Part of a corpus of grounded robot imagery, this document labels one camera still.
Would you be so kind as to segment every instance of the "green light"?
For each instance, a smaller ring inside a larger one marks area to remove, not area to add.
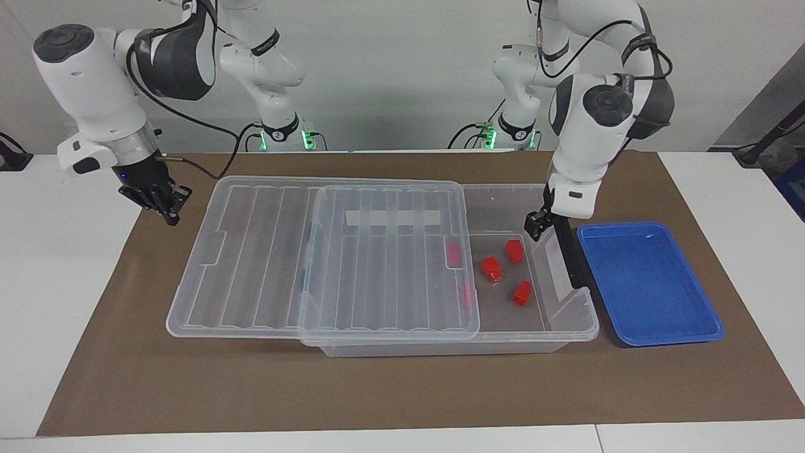
[[[304,129],[302,130],[302,141],[304,143],[305,151],[316,149],[316,141]]]
[[[489,131],[486,133],[486,141],[484,142],[484,148],[494,149],[495,140],[497,140],[497,131],[495,131],[494,129],[489,129]]]

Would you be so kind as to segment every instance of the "brown table surface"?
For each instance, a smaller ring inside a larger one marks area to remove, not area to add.
[[[226,160],[193,158],[209,168]],[[550,158],[546,152],[247,155],[230,174],[544,182]],[[170,228],[153,213],[141,214],[39,435],[805,418],[655,154],[623,153],[591,222],[667,225],[724,322],[721,341],[622,347],[600,303],[598,339],[546,355],[331,359],[294,340],[176,339],[165,317],[214,183],[181,164],[172,164],[171,174],[195,190],[181,223]]]

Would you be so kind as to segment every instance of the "white label on lid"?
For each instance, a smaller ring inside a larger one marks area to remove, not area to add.
[[[412,210],[398,210],[394,212],[394,216],[397,219],[395,223],[398,227],[414,225],[414,211]],[[424,210],[422,211],[422,217],[426,226],[442,224],[442,214],[438,210]],[[361,211],[347,210],[346,222],[348,227],[358,227],[361,224]],[[369,212],[369,225],[371,227],[385,227],[388,224],[389,211],[373,210]]]

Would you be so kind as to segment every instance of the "white wall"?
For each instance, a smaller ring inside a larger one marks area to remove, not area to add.
[[[485,120],[503,96],[490,65],[499,46],[527,42],[521,0],[267,0],[283,39],[308,64],[293,96],[332,148],[443,148],[458,127]],[[166,27],[178,11],[156,0],[6,0],[24,31],[60,23]],[[786,63],[805,35],[802,0],[644,0],[654,32],[675,62],[677,110],[671,127],[637,147],[704,151]],[[0,20],[0,129],[34,152],[52,152],[72,127],[47,92],[27,48]],[[617,54],[595,43],[589,72],[618,69]],[[550,94],[543,99],[545,109]],[[162,127],[166,152],[226,152],[225,136],[141,103]],[[200,102],[173,102],[227,127],[257,119],[245,91],[219,73]],[[555,138],[546,132],[543,148]]]

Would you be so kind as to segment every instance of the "red object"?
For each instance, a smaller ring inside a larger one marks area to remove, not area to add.
[[[522,263],[522,257],[526,254],[526,251],[522,249],[520,239],[512,239],[506,243],[506,254],[515,263]]]
[[[498,263],[497,258],[494,256],[487,256],[481,261],[481,269],[484,270],[484,274],[491,281],[500,281],[503,278],[503,272],[501,271],[501,264]]]
[[[461,267],[461,245],[457,243],[448,244],[448,267],[449,268]]]
[[[517,291],[514,291],[514,297],[511,301],[521,307],[526,306],[528,299],[531,299],[531,283],[528,281],[521,281],[517,286]]]

